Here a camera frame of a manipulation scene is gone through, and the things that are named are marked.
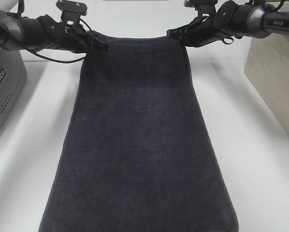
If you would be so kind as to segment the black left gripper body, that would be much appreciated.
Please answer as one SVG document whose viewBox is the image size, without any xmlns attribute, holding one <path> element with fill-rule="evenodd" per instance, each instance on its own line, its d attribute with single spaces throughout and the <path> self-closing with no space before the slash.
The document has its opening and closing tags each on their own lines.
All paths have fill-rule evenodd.
<svg viewBox="0 0 289 232">
<path fill-rule="evenodd" d="M 40 16 L 37 21 L 43 28 L 45 40 L 42 42 L 43 49 L 63 50 L 73 53 L 89 53 L 88 33 L 76 33 L 72 27 L 56 22 L 49 15 Z"/>
</svg>

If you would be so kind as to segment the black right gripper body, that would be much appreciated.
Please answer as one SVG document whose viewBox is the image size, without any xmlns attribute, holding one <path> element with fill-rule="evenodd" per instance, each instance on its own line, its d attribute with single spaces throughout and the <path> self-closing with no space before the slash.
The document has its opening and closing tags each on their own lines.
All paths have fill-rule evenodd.
<svg viewBox="0 0 289 232">
<path fill-rule="evenodd" d="M 216 41 L 229 45 L 233 43 L 234 38 L 241 39 L 241 36 L 215 28 L 210 16 L 196 17 L 183 29 L 183 45 L 188 47 L 202 47 Z"/>
</svg>

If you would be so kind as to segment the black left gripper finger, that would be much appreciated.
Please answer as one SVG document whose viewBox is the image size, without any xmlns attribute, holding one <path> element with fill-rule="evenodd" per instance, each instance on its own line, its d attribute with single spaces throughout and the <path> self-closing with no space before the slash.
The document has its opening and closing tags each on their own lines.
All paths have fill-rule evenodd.
<svg viewBox="0 0 289 232">
<path fill-rule="evenodd" d="M 92 51 L 108 51 L 109 44 L 98 40 L 95 37 L 90 38 L 90 52 Z"/>
</svg>

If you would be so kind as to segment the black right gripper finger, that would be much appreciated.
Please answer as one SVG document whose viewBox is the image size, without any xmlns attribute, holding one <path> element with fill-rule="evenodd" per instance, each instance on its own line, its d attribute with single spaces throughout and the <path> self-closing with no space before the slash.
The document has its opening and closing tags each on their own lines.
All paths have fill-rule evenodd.
<svg viewBox="0 0 289 232">
<path fill-rule="evenodd" d="M 167 38 L 175 39 L 177 41 L 187 41 L 186 28 L 168 29 Z"/>
</svg>

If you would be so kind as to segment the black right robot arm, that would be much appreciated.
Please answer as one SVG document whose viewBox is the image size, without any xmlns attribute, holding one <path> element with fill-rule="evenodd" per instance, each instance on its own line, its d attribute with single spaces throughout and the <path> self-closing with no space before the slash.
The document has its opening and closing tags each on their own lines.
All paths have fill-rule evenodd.
<svg viewBox="0 0 289 232">
<path fill-rule="evenodd" d="M 187 25 L 167 30 L 167 38 L 183 46 L 202 47 L 234 38 L 289 35 L 289 11 L 279 11 L 283 1 L 274 7 L 264 0 L 250 0 L 243 5 L 228 0 L 218 10 L 216 4 L 215 0 L 186 0 L 184 5 L 194 8 L 198 15 Z"/>
</svg>

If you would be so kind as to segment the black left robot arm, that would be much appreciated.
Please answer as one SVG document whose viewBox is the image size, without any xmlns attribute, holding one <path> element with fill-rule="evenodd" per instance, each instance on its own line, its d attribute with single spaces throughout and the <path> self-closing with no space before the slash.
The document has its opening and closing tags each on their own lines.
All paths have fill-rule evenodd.
<svg viewBox="0 0 289 232">
<path fill-rule="evenodd" d="M 6 51 L 28 49 L 35 53 L 50 49 L 80 54 L 107 51 L 108 44 L 82 25 L 58 23 L 47 14 L 34 19 L 0 10 L 0 48 Z"/>
</svg>

